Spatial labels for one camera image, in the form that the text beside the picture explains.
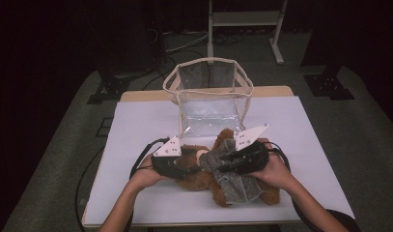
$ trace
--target floor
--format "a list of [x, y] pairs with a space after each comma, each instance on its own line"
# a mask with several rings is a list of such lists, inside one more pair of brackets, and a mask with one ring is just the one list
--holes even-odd
[[[311, 33], [282, 33], [279, 40], [285, 64], [276, 64], [269, 34], [234, 35], [234, 43], [216, 45], [217, 57], [237, 60], [256, 86], [288, 85], [308, 114], [324, 152], [350, 202], [362, 231], [393, 231], [393, 124], [368, 93], [362, 79], [343, 67], [338, 78], [354, 100], [314, 97], [303, 76], [323, 67], [301, 67]], [[198, 35], [166, 35], [167, 47], [195, 40]], [[199, 43], [169, 54], [160, 73], [174, 64], [206, 56]], [[133, 80], [129, 91], [161, 89], [162, 77], [153, 72]], [[89, 199], [106, 142], [109, 118], [117, 101], [87, 104], [97, 91], [100, 76], [87, 76], [53, 136], [32, 180], [4, 231], [95, 231], [79, 219]], [[135, 228], [132, 231], [145, 231]], [[268, 231], [267, 226], [157, 228], [156, 231]], [[301, 223], [284, 224], [282, 231], [310, 231]]]

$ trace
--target gray plush fabric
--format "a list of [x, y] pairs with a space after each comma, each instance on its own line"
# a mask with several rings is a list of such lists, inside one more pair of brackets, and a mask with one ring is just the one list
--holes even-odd
[[227, 139], [217, 151], [209, 151], [200, 157], [200, 166], [213, 174], [214, 179], [223, 189], [227, 204], [247, 203], [263, 193], [256, 178], [240, 176], [235, 172], [222, 173], [217, 170], [218, 166], [229, 163], [220, 160], [220, 157], [234, 152], [235, 144], [234, 139]]

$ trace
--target brown teddy bear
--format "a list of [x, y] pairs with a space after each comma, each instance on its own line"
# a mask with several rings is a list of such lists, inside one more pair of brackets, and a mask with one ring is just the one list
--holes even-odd
[[[226, 129], [223, 130], [216, 138], [214, 145], [212, 147], [212, 151], [217, 151], [220, 146], [227, 139], [234, 139], [234, 132], [232, 130]], [[183, 166], [185, 168], [190, 168], [194, 166], [200, 166], [199, 159], [202, 159], [204, 156], [209, 156], [208, 148], [205, 146], [194, 146], [194, 145], [183, 145], [182, 146], [182, 155], [176, 160], [176, 164]], [[228, 207], [232, 205], [229, 203], [229, 200], [226, 197], [224, 192], [224, 188], [219, 185], [216, 181], [217, 178], [213, 175], [211, 171], [204, 170], [202, 168], [201, 171], [189, 174], [182, 180], [177, 180], [179, 186], [188, 190], [203, 190], [209, 189], [212, 193], [213, 200], [215, 203], [221, 207]], [[253, 181], [257, 181], [258, 188], [260, 188], [259, 198], [268, 205], [278, 204], [280, 202], [280, 189], [274, 188], [266, 183], [254, 179]]]

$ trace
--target black cable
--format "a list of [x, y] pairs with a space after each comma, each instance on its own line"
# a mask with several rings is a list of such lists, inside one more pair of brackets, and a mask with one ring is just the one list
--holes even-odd
[[152, 165], [148, 165], [148, 166], [138, 167], [138, 168], [136, 168], [136, 170], [146, 169], [146, 168], [150, 168], [150, 167], [153, 167], [153, 166]]
[[172, 51], [169, 54], [176, 54], [176, 53], [180, 53], [180, 52], [192, 52], [192, 53], [198, 54], [201, 58], [205, 58], [205, 56], [202, 53], [195, 51], [195, 50], [182, 50], [181, 49], [181, 50], [177, 50], [177, 51]]
[[207, 40], [208, 40], [208, 33], [204, 32], [202, 34], [204, 34], [202, 37], [199, 37], [198, 39], [196, 39], [196, 40], [194, 40], [192, 42], [189, 42], [187, 44], [184, 44], [184, 45], [176, 47], [176, 48], [166, 49], [165, 50], [166, 54], [169, 54], [169, 53], [172, 53], [172, 52], [176, 52], [176, 51], [179, 51], [179, 50], [182, 50], [182, 49], [185, 49], [185, 48], [188, 48], [188, 47], [192, 47], [192, 46], [195, 46], [195, 45], [206, 44]]
[[78, 185], [76, 186], [76, 192], [75, 192], [75, 197], [74, 197], [74, 204], [75, 204], [75, 216], [76, 220], [78, 221], [78, 226], [81, 229], [81, 231], [85, 231], [84, 225], [81, 222], [81, 219], [79, 218], [79, 213], [78, 213], [78, 193], [79, 193], [79, 187], [81, 186], [82, 179], [84, 179], [85, 173], [87, 172], [88, 168], [91, 166], [93, 161], [98, 157], [99, 154], [102, 153], [103, 149], [105, 148], [105, 145], [103, 145], [99, 151], [91, 158], [90, 162], [85, 166], [84, 171], [81, 174], [81, 177], [79, 178]]
[[150, 81], [148, 81], [148, 83], [142, 88], [142, 91], [146, 90], [146, 88], [147, 88], [152, 82], [156, 81], [157, 79], [159, 79], [159, 78], [161, 78], [161, 77], [164, 78], [164, 76], [165, 76], [166, 74], [170, 73], [170, 72], [176, 67], [176, 61], [175, 61], [175, 59], [173, 59], [173, 58], [171, 58], [171, 57], [169, 57], [169, 56], [167, 56], [166, 58], [167, 58], [167, 59], [170, 59], [171, 61], [173, 61], [173, 64], [174, 64], [174, 65], [173, 65], [173, 68], [169, 69], [167, 72], [164, 72], [164, 73], [161, 73], [160, 70], [158, 70], [159, 75], [158, 75], [157, 77], [151, 79]]
[[[271, 152], [275, 152], [277, 153], [282, 160], [284, 161], [287, 169], [289, 169], [290, 172], [292, 172], [292, 169], [290, 168], [290, 163], [289, 160], [287, 159], [287, 156], [283, 153], [283, 151], [281, 150], [281, 148], [273, 143], [273, 142], [263, 142], [263, 143], [270, 143], [274, 146], [276, 146], [277, 148], [273, 148], [270, 149]], [[316, 231], [316, 232], [323, 232], [320, 228], [318, 228], [315, 224], [313, 224], [313, 222], [311, 222], [302, 212], [301, 210], [298, 208], [298, 206], [296, 205], [295, 201], [292, 199], [293, 202], [293, 207], [295, 208], [295, 212], [297, 213], [297, 215], [299, 216], [299, 218], [312, 230], [312, 231]], [[333, 211], [333, 210], [328, 210], [326, 209], [329, 213], [331, 213], [331, 215], [333, 217], [335, 217], [339, 222], [341, 222], [349, 231], [352, 232], [360, 232], [361, 230], [359, 229], [358, 225], [356, 224], [355, 220], [346, 215], [343, 214], [341, 212], [337, 212], [337, 211]]]
[[202, 35], [206, 35], [207, 31], [198, 31], [198, 32], [181, 32], [181, 35], [185, 35], [188, 37], [196, 37], [196, 38], [200, 38], [200, 36]]
[[242, 34], [239, 34], [241, 39], [236, 38], [235, 36], [229, 36], [226, 34], [219, 34], [219, 33], [214, 33], [214, 38], [213, 38], [213, 44], [219, 45], [219, 46], [230, 46], [234, 44], [238, 44], [244, 41], [244, 36]]
[[[158, 140], [155, 140], [154, 142], [148, 144], [145, 149], [142, 151], [141, 155], [139, 155], [138, 159], [136, 160], [135, 164], [132, 166], [132, 168], [130, 169], [130, 175], [129, 175], [129, 179], [132, 178], [132, 176], [135, 174], [136, 170], [140, 169], [139, 165], [142, 162], [142, 159], [148, 154], [149, 150], [151, 150], [151, 148], [159, 142], [162, 143], [166, 143], [169, 141], [169, 137], [167, 138], [159, 138]], [[132, 214], [130, 215], [129, 220], [127, 221], [126, 227], [125, 227], [125, 231], [128, 231], [130, 226], [132, 225], [132, 220], [133, 220], [133, 210], [132, 210]]]

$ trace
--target white tabletop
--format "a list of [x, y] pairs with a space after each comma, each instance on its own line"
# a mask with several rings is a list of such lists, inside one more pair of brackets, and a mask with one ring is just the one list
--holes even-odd
[[[282, 148], [298, 180], [327, 209], [354, 218], [299, 98], [252, 98], [244, 125], [249, 129], [264, 123], [268, 123], [269, 128], [262, 137], [267, 137]], [[170, 101], [119, 102], [83, 224], [101, 225], [128, 181], [130, 168], [146, 145], [159, 138], [177, 135], [178, 132], [179, 110]], [[192, 142], [209, 147], [214, 139], [209, 137]], [[208, 190], [187, 191], [174, 181], [167, 180], [146, 188], [138, 195], [132, 225], [298, 221], [290, 196], [283, 190], [281, 196], [281, 203], [276, 206], [256, 200], [220, 208], [215, 205]]]

